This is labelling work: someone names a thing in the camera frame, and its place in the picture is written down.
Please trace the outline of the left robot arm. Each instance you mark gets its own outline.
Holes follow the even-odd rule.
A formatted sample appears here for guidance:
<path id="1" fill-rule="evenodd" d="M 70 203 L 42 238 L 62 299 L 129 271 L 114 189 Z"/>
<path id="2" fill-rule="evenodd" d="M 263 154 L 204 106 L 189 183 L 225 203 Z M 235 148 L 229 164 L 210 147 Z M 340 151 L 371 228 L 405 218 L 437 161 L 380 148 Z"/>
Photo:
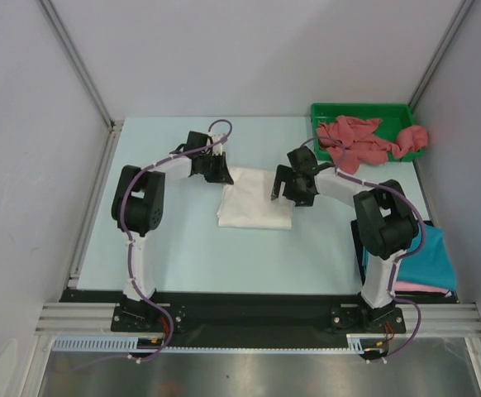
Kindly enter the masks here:
<path id="1" fill-rule="evenodd" d="M 113 332 L 152 332 L 157 323 L 169 331 L 167 312 L 152 301 L 156 286 L 147 279 L 147 238 L 162 221 L 169 181 L 201 175 L 211 184 L 233 183 L 223 149 L 230 135 L 190 131 L 164 159 L 144 168 L 122 168 L 111 215 L 126 238 L 128 280 L 114 310 Z"/>

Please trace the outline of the white t-shirt with robot print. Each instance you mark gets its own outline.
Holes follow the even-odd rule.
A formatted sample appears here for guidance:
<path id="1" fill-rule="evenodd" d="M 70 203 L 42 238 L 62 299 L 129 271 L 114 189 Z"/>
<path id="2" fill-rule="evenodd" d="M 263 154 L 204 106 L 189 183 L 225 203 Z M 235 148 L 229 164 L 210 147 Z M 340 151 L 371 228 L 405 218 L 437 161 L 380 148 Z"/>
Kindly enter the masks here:
<path id="1" fill-rule="evenodd" d="M 224 186 L 217 210 L 219 227 L 292 229 L 293 202 L 271 199 L 274 172 L 232 167 L 230 174 L 233 184 Z"/>

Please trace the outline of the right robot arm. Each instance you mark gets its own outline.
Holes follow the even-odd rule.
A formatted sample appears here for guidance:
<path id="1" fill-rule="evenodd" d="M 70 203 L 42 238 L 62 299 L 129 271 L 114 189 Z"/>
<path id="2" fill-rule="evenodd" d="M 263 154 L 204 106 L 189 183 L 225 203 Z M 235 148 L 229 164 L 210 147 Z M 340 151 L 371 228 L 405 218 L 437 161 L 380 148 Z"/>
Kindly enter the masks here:
<path id="1" fill-rule="evenodd" d="M 420 233 L 421 218 L 394 179 L 374 184 L 338 170 L 331 162 L 319 164 L 306 146 L 288 153 L 288 165 L 278 165 L 270 194 L 285 197 L 297 207 L 311 207 L 315 197 L 327 196 L 355 210 L 355 222 L 366 254 L 364 283 L 358 307 L 331 314 L 340 331 L 361 328 L 382 332 L 395 317 L 395 281 L 403 257 Z"/>

